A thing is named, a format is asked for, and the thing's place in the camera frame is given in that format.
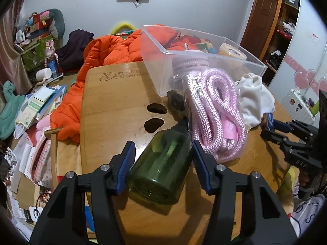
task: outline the green plastic bottle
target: green plastic bottle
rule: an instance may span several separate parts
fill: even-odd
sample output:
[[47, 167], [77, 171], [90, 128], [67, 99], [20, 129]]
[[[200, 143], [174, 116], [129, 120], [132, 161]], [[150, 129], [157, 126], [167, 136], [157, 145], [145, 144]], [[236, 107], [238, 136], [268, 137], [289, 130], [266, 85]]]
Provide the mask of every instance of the green plastic bottle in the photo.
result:
[[190, 148], [184, 121], [159, 131], [127, 175], [129, 188], [146, 200], [176, 204], [192, 161]]

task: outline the pink braided rope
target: pink braided rope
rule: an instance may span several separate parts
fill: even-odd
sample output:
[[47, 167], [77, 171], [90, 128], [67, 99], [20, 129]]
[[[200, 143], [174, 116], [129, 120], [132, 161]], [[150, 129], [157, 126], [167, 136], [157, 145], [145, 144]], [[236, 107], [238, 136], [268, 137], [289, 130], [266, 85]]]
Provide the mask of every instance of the pink braided rope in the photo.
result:
[[[246, 128], [238, 110], [235, 83], [223, 70], [191, 71], [186, 76], [186, 99], [192, 115], [192, 139], [222, 163], [238, 156], [246, 140]], [[237, 129], [238, 140], [223, 136], [222, 119]]]

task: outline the yellow curved object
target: yellow curved object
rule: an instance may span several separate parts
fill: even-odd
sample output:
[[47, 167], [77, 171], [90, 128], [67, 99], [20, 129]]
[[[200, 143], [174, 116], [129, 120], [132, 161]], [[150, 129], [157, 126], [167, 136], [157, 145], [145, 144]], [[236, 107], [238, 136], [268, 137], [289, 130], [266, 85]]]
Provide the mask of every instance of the yellow curved object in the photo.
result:
[[130, 30], [136, 30], [136, 27], [129, 22], [120, 22], [117, 26], [113, 28], [110, 34], [117, 34], [122, 28], [129, 28]]

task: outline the clear plastic bin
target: clear plastic bin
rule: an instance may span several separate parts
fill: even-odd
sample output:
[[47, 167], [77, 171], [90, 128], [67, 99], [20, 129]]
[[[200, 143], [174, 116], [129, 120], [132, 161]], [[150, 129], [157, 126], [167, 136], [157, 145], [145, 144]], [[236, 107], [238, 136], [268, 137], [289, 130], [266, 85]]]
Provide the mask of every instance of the clear plastic bin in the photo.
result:
[[[184, 51], [181, 43], [183, 35], [188, 37], [200, 50], [206, 49], [209, 65], [212, 68], [224, 69], [235, 81], [241, 79], [244, 74], [254, 73], [262, 76], [267, 66], [253, 54], [237, 45], [228, 38], [217, 35], [185, 29], [159, 25], [141, 26], [141, 56], [147, 67], [154, 87], [159, 96], [164, 97], [167, 92], [174, 89], [172, 59], [175, 55], [189, 55], [191, 52]], [[167, 50], [174, 41], [175, 49]], [[219, 54], [219, 48], [227, 43], [246, 55], [246, 61]]]

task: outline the oval hole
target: oval hole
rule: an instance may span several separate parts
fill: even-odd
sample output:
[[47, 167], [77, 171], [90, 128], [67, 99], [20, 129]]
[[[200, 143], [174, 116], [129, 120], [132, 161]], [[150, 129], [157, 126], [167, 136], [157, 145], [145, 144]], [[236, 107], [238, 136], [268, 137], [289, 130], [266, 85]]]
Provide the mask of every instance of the oval hole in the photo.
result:
[[144, 123], [144, 129], [152, 134], [154, 133], [156, 130], [158, 130], [165, 122], [163, 121], [163, 119], [159, 119], [159, 118], [153, 118], [150, 120], [147, 120]]
[[153, 113], [159, 113], [159, 114], [167, 113], [166, 107], [159, 103], [151, 103], [150, 105], [148, 105], [148, 111]]

